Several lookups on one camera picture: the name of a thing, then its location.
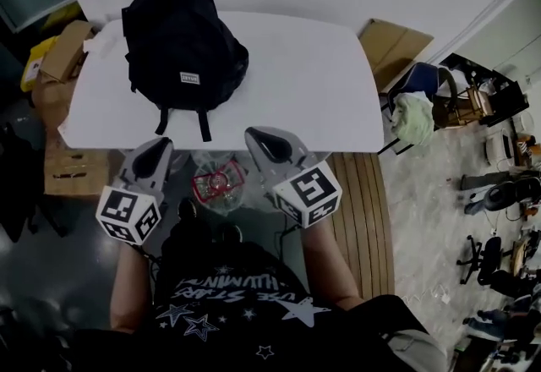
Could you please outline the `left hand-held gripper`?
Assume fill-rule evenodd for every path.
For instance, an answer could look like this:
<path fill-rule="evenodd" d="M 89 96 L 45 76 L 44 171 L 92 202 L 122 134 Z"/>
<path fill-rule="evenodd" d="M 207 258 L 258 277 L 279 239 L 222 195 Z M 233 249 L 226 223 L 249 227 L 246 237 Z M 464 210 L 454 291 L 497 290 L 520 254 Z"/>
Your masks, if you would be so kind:
<path fill-rule="evenodd" d="M 103 188 L 96 209 L 96 220 L 109 237 L 142 244 L 159 224 L 172 153 L 173 143 L 166 137 L 127 153 L 112 184 Z"/>

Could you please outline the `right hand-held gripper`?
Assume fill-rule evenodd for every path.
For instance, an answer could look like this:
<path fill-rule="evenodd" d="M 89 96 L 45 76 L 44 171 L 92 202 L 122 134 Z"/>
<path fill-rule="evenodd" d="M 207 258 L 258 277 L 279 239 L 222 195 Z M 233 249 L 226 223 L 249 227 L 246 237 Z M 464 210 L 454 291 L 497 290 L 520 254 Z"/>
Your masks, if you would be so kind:
<path fill-rule="evenodd" d="M 295 134 L 273 127 L 249 127 L 245 144 L 274 207 L 308 228 L 335 212 L 342 187 L 326 160 Z"/>

